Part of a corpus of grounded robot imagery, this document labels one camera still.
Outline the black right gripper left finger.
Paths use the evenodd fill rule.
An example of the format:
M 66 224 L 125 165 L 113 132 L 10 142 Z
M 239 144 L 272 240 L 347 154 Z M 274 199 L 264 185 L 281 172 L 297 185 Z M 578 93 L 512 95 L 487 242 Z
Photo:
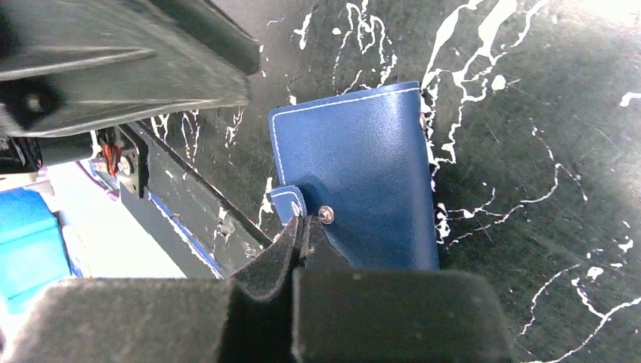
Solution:
M 7 362 L 288 362 L 303 220 L 224 280 L 72 279 L 49 287 Z

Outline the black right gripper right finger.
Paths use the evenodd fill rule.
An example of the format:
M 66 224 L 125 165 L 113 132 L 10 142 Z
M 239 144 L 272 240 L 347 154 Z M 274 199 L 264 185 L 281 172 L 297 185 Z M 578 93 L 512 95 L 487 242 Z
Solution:
M 296 362 L 511 362 L 506 318 L 482 277 L 359 270 L 316 219 L 295 218 L 291 356 Z

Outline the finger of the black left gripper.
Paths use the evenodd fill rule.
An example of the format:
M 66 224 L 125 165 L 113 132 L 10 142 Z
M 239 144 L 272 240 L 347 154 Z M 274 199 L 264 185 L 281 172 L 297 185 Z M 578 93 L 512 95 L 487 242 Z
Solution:
M 153 0 L 151 2 L 187 34 L 233 64 L 247 76 L 258 72 L 258 41 L 212 1 Z
M 1 133 L 58 137 L 249 101 L 246 74 L 152 1 L 3 1 Z

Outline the blue leather card holder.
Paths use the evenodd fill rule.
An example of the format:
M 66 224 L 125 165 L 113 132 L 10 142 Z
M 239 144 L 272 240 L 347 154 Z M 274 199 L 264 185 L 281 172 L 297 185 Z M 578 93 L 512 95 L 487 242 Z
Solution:
M 411 81 L 273 109 L 279 220 L 319 218 L 357 268 L 438 269 L 421 103 Z

